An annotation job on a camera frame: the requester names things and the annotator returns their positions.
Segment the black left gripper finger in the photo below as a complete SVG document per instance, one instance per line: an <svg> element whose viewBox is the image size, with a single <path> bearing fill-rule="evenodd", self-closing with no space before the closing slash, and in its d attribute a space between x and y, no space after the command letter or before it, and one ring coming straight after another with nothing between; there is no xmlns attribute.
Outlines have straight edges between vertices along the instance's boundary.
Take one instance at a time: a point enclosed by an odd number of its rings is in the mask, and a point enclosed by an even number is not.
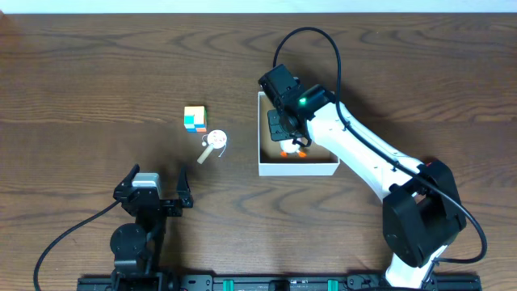
<svg viewBox="0 0 517 291"><path fill-rule="evenodd" d="M135 164L132 167L132 169L130 170L130 172L122 179L122 181L120 182L120 186L121 187L131 187L134 177L139 172L140 172L140 166L138 164Z"/></svg>
<svg viewBox="0 0 517 291"><path fill-rule="evenodd" d="M187 179L187 168L182 167L179 172L179 179L176 186L176 192L179 196L179 201L182 208L192 208L194 201L191 194L191 189Z"/></svg>

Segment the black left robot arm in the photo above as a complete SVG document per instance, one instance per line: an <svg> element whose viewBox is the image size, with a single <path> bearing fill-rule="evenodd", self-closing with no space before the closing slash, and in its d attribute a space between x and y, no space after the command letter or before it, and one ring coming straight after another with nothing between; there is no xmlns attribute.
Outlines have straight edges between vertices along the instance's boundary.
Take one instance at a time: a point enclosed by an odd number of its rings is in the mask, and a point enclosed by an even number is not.
<svg viewBox="0 0 517 291"><path fill-rule="evenodd" d="M179 172L176 192L176 199L163 198L159 174L141 173L138 165L115 187L113 198L135 218L111 236L110 248L118 273L139 276L158 270L166 220L181 217L183 210L194 204L185 168Z"/></svg>

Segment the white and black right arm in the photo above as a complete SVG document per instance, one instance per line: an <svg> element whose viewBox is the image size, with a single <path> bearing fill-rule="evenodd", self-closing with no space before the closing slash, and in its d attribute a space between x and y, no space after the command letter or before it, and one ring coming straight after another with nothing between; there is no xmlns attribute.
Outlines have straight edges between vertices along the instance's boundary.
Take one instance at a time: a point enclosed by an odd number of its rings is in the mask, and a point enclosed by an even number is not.
<svg viewBox="0 0 517 291"><path fill-rule="evenodd" d="M434 259L466 227L452 171L441 161L424 164L364 127L333 92L306 90L284 65L258 81L273 104L271 139L299 145L302 137L329 150L382 202L383 236L393 252L385 280L393 287L422 288Z"/></svg>

